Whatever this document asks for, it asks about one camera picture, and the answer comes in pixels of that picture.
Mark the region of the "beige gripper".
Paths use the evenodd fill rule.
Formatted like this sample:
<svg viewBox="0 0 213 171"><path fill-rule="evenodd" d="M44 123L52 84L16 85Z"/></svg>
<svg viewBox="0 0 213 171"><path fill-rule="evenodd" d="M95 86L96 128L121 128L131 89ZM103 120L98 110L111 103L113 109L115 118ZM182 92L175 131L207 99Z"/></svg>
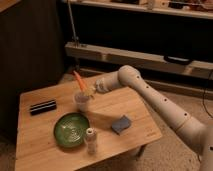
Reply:
<svg viewBox="0 0 213 171"><path fill-rule="evenodd" d="M96 81L96 88L94 86L90 86L85 90L86 96L88 96L91 99L95 99L94 95L98 91L99 93L107 93L109 89L107 88L105 84L105 79L101 78Z"/></svg>

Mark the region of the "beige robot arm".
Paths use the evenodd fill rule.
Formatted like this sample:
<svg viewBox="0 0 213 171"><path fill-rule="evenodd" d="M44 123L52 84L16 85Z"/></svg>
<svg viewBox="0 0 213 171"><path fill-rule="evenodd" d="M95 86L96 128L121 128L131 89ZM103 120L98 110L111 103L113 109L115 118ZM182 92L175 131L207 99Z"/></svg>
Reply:
<svg viewBox="0 0 213 171"><path fill-rule="evenodd" d="M140 72L124 65L94 81L89 94L129 87L142 97L192 151L202 157L199 171L213 171L213 124L207 125L149 85Z"/></svg>

